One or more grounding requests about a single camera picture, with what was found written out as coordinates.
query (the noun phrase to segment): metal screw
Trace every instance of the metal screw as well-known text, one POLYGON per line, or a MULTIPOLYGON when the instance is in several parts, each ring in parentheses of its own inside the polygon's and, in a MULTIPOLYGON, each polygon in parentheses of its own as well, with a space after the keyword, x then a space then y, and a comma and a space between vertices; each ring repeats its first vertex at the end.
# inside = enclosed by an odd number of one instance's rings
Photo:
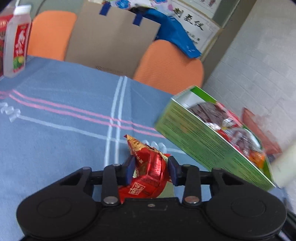
POLYGON ((104 203, 107 204, 115 204, 118 202, 118 198, 114 196, 108 196, 104 198, 104 203))
POLYGON ((200 199, 196 196, 188 196, 188 197, 185 197, 184 200, 185 200, 185 202, 187 202, 189 204, 195 204, 200 201, 200 199))

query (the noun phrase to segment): plastic bottle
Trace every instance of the plastic bottle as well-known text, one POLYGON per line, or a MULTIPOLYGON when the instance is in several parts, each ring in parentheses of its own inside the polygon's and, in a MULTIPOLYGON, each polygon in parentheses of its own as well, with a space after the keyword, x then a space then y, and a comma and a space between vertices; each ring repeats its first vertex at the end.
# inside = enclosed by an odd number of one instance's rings
POLYGON ((31 5, 15 8, 8 22, 4 43, 4 76, 13 78, 25 69, 31 27, 31 5))

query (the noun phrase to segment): red object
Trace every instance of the red object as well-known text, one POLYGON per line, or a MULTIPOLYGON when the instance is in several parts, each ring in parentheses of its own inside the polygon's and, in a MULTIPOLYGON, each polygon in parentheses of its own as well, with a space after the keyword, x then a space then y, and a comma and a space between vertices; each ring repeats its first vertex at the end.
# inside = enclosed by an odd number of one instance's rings
POLYGON ((15 35, 15 49, 13 52, 13 72, 18 72, 24 67, 25 62, 25 43, 27 32, 29 29, 29 23, 20 24, 17 26, 17 32, 15 35))
POLYGON ((126 135, 128 147, 136 157, 136 174, 131 184, 119 188, 121 202, 125 198, 157 198, 169 181, 167 155, 126 135))
POLYGON ((230 142, 229 136, 223 130, 217 130, 217 132, 228 142, 230 142))
POLYGON ((253 118, 255 115, 246 108, 243 108, 242 121, 243 123, 257 136, 264 147, 266 154, 282 153, 282 150, 275 139, 270 140, 267 135, 258 127, 253 118))
POLYGON ((2 32, 6 31, 7 24, 9 22, 9 20, 12 19, 12 17, 13 17, 12 14, 9 14, 6 16, 0 16, 0 32, 1 32, 0 38, 1 38, 1 40, 4 40, 5 33, 3 35, 2 32))
POLYGON ((233 120, 234 125, 231 126, 231 128, 233 128, 233 127, 242 127, 243 126, 242 122, 239 120, 239 118, 236 116, 236 114, 234 114, 232 111, 226 109, 225 106, 223 104, 221 104, 220 102, 216 102, 216 105, 221 110, 225 111, 227 116, 233 120))

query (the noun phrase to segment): cardboard bag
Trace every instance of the cardboard bag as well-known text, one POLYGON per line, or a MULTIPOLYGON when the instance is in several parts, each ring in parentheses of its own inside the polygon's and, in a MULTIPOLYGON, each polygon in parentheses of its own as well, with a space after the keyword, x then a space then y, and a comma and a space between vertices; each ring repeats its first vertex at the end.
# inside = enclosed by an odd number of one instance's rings
POLYGON ((65 61, 132 78, 159 27, 141 15, 86 0, 65 61))

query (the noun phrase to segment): table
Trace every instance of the table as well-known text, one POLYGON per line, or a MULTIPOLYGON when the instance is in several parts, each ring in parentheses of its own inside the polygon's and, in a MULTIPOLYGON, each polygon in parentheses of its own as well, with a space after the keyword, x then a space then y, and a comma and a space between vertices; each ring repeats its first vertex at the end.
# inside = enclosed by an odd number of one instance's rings
MULTIPOLYGON (((14 79, 2 77, 0 240, 22 237, 15 212, 25 197, 81 167, 123 163, 125 134, 205 170, 153 129, 170 97, 127 77, 42 58, 30 57, 14 79)), ((181 198, 183 189, 175 187, 175 195, 181 198)), ((210 197, 203 186, 203 201, 210 197)), ((100 200, 99 187, 93 198, 100 200)))

